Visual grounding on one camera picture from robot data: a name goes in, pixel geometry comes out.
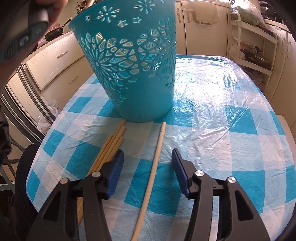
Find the person's left hand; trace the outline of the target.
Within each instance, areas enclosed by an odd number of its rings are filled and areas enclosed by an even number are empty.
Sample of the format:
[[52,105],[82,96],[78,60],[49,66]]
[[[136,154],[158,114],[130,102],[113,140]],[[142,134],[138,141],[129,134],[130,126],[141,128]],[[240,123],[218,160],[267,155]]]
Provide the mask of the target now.
[[67,1],[1,1],[1,91]]

